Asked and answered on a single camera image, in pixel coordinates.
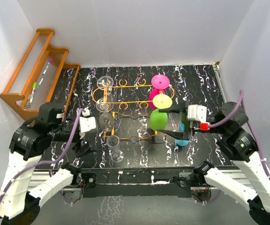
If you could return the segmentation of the green wine glass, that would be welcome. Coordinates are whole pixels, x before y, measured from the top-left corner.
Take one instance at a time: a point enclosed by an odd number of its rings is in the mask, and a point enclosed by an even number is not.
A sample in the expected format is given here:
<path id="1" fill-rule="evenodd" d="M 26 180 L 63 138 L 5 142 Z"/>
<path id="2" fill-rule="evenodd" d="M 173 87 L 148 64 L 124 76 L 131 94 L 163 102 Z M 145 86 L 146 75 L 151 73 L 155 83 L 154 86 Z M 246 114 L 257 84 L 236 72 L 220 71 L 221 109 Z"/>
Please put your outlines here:
<path id="1" fill-rule="evenodd" d="M 154 131 L 165 129 L 168 123 L 168 115 L 166 112 L 160 112 L 160 110 L 170 108 L 173 101 L 166 94 L 158 94 L 153 98 L 152 103 L 156 109 L 150 115 L 149 126 Z"/>

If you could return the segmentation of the pink wine glass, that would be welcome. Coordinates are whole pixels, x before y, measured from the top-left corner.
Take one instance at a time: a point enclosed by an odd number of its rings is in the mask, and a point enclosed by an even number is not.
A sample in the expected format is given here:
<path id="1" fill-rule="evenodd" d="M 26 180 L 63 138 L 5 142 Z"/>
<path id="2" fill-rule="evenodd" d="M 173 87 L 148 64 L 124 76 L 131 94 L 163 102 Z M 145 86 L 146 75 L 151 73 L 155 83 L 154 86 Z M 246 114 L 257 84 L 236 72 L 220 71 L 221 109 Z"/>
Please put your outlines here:
<path id="1" fill-rule="evenodd" d="M 148 98 L 149 107 L 151 107 L 152 109 L 156 109 L 152 100 L 158 94 L 165 94 L 165 89 L 169 87 L 170 80 L 167 76 L 158 74 L 152 77 L 151 84 L 152 84 L 153 90 L 150 92 L 149 98 Z"/>

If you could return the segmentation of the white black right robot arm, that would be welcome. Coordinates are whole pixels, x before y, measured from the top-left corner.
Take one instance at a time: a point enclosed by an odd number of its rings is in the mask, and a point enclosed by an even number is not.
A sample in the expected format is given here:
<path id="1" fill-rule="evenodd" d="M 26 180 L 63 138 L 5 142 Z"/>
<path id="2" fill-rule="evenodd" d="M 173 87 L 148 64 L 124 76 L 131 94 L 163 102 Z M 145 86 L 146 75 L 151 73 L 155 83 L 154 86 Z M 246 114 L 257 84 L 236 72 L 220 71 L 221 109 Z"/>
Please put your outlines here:
<path id="1" fill-rule="evenodd" d="M 205 106 L 191 105 L 188 101 L 184 106 L 161 109 L 161 113 L 180 113 L 184 124 L 182 132 L 163 130 L 163 133 L 179 140 L 187 140 L 196 132 L 221 134 L 222 139 L 217 145 L 252 187 L 230 178 L 207 161 L 195 167 L 189 176 L 177 176 L 174 180 L 180 184 L 190 182 L 216 187 L 240 203 L 257 224 L 270 225 L 270 173 L 264 166 L 256 139 L 242 127 L 248 122 L 243 106 L 227 102 L 213 116 L 209 116 L 206 110 Z"/>

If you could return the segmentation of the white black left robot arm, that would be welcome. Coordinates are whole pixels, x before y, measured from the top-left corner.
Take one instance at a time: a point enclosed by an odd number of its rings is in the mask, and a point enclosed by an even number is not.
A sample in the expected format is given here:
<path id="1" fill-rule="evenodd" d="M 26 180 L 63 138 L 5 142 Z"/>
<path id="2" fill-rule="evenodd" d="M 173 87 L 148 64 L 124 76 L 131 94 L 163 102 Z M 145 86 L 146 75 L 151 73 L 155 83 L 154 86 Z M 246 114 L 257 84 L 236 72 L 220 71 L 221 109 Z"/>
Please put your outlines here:
<path id="1" fill-rule="evenodd" d="M 71 130 L 64 129 L 64 105 L 47 102 L 36 117 L 27 119 L 13 134 L 7 171 L 0 189 L 0 219 L 3 225 L 30 225 L 41 207 L 67 186 L 85 184 L 81 171 L 67 163 L 42 184 L 29 189 L 34 169 L 55 165 L 72 143 L 80 144 L 85 134 L 97 128 L 89 109 L 80 108 Z"/>

